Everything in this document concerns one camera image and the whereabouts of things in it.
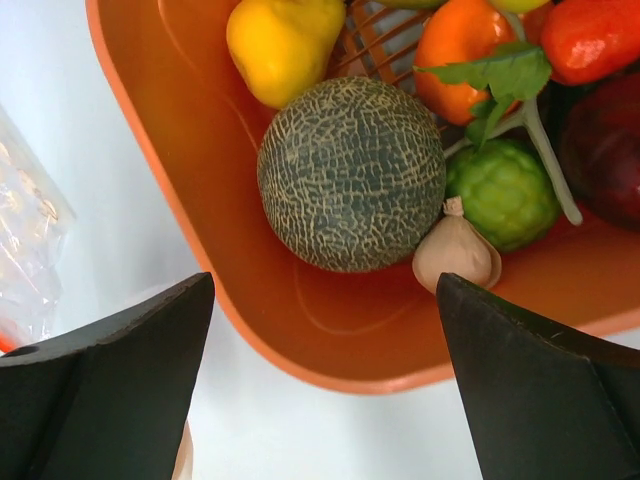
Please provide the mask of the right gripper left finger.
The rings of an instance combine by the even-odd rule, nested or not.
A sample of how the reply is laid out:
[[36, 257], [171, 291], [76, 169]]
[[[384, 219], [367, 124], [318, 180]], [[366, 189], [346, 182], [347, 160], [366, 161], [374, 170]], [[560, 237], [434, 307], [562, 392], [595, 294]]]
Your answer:
[[5, 479], [172, 476], [215, 299], [210, 274], [1, 359]]

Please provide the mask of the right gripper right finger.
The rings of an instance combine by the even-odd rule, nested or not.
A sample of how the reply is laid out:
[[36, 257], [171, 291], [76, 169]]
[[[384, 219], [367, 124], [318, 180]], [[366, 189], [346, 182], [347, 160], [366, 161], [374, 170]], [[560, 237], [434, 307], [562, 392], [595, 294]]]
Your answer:
[[436, 298], [483, 478], [638, 478], [638, 350], [455, 274]]

